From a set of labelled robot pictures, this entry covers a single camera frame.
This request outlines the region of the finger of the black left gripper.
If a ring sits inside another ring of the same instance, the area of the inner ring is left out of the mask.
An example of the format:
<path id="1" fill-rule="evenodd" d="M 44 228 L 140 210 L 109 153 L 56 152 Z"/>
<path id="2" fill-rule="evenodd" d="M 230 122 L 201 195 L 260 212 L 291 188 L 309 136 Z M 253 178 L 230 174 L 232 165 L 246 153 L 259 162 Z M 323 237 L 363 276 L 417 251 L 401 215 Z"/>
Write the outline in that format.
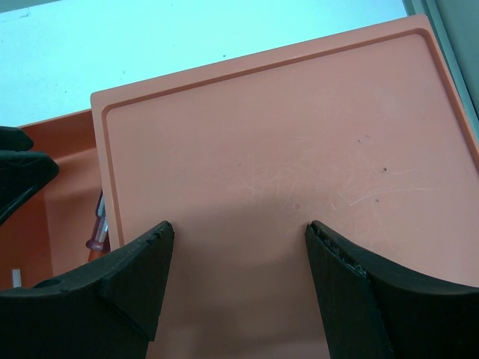
<path id="1" fill-rule="evenodd" d="M 47 154 L 31 151 L 1 151 L 1 224 L 59 173 Z"/>
<path id="2" fill-rule="evenodd" d="M 32 139 L 20 128 L 0 126 L 0 149 L 28 151 L 34 146 Z"/>

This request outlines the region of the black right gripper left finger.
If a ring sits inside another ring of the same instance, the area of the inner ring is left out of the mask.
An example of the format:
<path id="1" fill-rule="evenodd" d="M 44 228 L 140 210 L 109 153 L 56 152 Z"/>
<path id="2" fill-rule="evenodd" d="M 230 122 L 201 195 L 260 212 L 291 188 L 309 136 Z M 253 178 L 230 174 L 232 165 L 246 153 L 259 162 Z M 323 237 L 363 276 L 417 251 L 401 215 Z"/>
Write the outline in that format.
<path id="1" fill-rule="evenodd" d="M 163 221 L 88 264 L 1 292 L 1 357 L 145 358 L 173 247 Z"/>

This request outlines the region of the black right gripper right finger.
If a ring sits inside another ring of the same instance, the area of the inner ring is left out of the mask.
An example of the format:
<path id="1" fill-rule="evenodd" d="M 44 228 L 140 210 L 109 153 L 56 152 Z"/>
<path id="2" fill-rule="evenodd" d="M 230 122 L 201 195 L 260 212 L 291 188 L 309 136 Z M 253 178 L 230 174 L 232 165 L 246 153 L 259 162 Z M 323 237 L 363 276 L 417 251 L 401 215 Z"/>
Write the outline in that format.
<path id="1" fill-rule="evenodd" d="M 478 357 L 478 288 L 408 269 L 320 221 L 305 244 L 331 358 Z"/>

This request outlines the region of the blue handled screwdriver top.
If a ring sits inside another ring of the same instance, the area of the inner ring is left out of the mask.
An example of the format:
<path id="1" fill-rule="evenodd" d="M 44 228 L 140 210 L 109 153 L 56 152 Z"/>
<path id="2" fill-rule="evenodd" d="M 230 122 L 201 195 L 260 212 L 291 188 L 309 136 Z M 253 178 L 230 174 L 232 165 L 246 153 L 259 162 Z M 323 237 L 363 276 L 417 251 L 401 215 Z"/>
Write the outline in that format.
<path id="1" fill-rule="evenodd" d="M 96 208 L 96 222 L 91 238 L 86 242 L 89 249 L 88 261 L 92 262 L 110 252 L 109 223 L 106 216 L 106 207 L 103 193 L 100 193 Z"/>

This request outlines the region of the salmon pull-out drawer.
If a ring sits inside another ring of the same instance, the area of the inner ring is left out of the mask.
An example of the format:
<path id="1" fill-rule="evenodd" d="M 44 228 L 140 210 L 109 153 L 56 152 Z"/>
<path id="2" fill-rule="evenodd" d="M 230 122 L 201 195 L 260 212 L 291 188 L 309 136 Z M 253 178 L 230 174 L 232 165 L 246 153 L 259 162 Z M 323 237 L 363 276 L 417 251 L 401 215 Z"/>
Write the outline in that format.
<path id="1" fill-rule="evenodd" d="M 101 192 L 92 113 L 89 110 L 23 126 L 34 150 L 59 165 L 56 178 L 1 226 L 1 288 L 22 286 L 73 270 L 88 261 L 86 242 Z"/>

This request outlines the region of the salmon drawer box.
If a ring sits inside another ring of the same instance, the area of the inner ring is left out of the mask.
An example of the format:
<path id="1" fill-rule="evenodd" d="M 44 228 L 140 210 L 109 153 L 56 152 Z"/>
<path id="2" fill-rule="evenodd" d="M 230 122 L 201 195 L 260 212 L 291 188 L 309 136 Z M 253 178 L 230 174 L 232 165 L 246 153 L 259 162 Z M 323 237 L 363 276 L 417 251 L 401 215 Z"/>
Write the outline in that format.
<path id="1" fill-rule="evenodd" d="M 314 220 L 478 284 L 478 141 L 424 15 L 99 91 L 91 107 L 111 246 L 174 228 L 149 358 L 327 358 Z"/>

